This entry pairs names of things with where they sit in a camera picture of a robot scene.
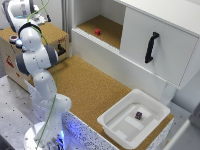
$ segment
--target white cabinet door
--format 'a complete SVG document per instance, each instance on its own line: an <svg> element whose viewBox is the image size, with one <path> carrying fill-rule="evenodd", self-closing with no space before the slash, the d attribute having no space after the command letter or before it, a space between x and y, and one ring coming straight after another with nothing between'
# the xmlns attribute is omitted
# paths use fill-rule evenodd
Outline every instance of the white cabinet door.
<svg viewBox="0 0 200 150"><path fill-rule="evenodd" d="M154 40L153 60L146 64L145 56L153 32L160 36ZM179 86L197 41L198 38L191 34L127 8L120 54Z"/></svg>

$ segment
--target plastic tub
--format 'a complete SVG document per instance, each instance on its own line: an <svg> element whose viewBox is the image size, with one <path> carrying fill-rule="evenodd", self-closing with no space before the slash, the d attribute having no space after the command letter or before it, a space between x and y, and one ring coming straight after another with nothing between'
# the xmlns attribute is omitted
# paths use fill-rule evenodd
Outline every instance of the plastic tub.
<svg viewBox="0 0 200 150"><path fill-rule="evenodd" d="M142 118L135 118L141 112ZM97 121L105 133L126 149L137 148L170 113L144 92L135 89L108 109Z"/></svg>

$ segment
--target brown box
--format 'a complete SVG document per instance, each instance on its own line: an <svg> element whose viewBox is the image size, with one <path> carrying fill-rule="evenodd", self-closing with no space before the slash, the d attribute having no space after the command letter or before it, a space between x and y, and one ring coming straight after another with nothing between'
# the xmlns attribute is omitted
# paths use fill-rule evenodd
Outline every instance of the brown box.
<svg viewBox="0 0 200 150"><path fill-rule="evenodd" d="M58 63L67 59L69 57L69 35L50 23L41 25L40 29L42 31L42 34L47 39L49 45L53 46L56 49L56 51L59 51L58 50L59 44L66 50L66 53L59 56ZM21 87L23 87L25 90L28 90L24 82L24 79L29 81L31 80L31 76L22 74L16 67L15 58L17 55L22 53L22 50L16 48L14 44L9 43L9 38L12 35L17 35L17 33L14 33L11 30L11 28L7 28L0 31L0 51L5 67L5 72Z"/></svg>

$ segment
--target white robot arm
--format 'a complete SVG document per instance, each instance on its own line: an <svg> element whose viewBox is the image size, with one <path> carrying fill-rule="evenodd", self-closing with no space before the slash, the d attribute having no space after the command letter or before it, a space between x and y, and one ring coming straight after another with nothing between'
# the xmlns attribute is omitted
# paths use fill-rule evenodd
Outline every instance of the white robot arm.
<svg viewBox="0 0 200 150"><path fill-rule="evenodd" d="M45 120L47 125L39 143L40 149L45 150L48 147L47 143L55 139L62 131L61 114L69 111L72 105L70 98L57 94L54 79L45 70L57 64L58 54L50 45L42 44L38 23L44 23L44 18L36 14L36 17L39 16L39 18L36 18L36 21L30 19L27 23L28 16L35 11L35 8L37 9L37 6L33 5L33 0L6 0L2 4L2 8L12 30L18 33L23 46L27 49L26 53L17 56L16 65L22 73L33 76L34 86L41 98L41 100L33 99L33 103L47 109ZM55 105L49 117L54 100ZM34 139L36 146L43 130L44 126L36 133Z"/></svg>

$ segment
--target cork surface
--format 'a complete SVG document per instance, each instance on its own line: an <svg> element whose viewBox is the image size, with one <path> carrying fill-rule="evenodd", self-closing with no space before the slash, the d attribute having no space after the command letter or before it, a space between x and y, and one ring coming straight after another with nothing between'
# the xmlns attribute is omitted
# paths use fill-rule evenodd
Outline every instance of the cork surface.
<svg viewBox="0 0 200 150"><path fill-rule="evenodd" d="M54 68L49 71L55 79ZM58 64L57 73L58 93L71 98L70 111L123 150L105 134L97 118L131 92L131 89L75 55ZM173 115L167 116L136 150L146 149L172 119Z"/></svg>
<svg viewBox="0 0 200 150"><path fill-rule="evenodd" d="M56 26L52 25L49 22L46 22L45 25L39 26L42 34L47 39L49 43L52 43L54 41L57 41L58 39L68 35L63 30L57 28ZM11 27L6 28L4 30L0 30L0 37L3 38L5 41L9 42L9 38L11 35L17 35L17 33L13 32Z"/></svg>
<svg viewBox="0 0 200 150"><path fill-rule="evenodd" d="M77 26L85 32L105 41L106 43L120 49L123 26L103 16L97 16ZM96 36L95 29L101 30L101 35Z"/></svg>

